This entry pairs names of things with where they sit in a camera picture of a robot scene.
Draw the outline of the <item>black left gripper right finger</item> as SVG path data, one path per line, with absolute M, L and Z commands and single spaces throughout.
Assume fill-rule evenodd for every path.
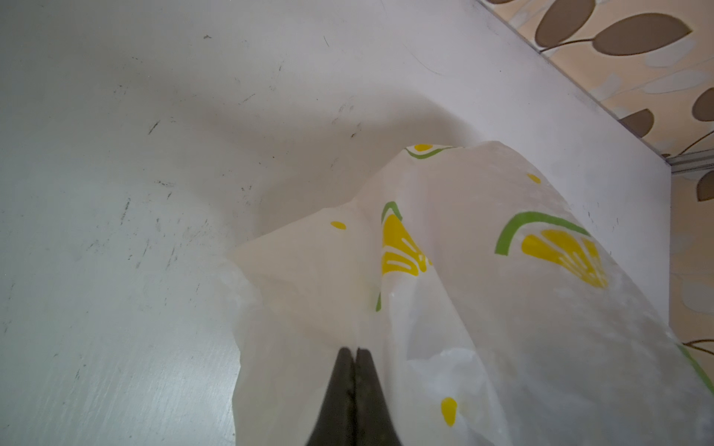
M 368 349 L 357 350 L 354 379 L 355 444 L 401 446 Z

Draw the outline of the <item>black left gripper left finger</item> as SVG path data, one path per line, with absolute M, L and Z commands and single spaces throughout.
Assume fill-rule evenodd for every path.
M 355 362 L 351 351 L 341 348 L 307 445 L 355 445 L 355 414 Z

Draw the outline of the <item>white plastic bag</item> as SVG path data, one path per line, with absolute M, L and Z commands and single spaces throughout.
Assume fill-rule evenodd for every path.
M 301 445 L 341 349 L 405 445 L 710 445 L 713 390 L 513 149 L 420 144 L 232 253 L 240 445 Z

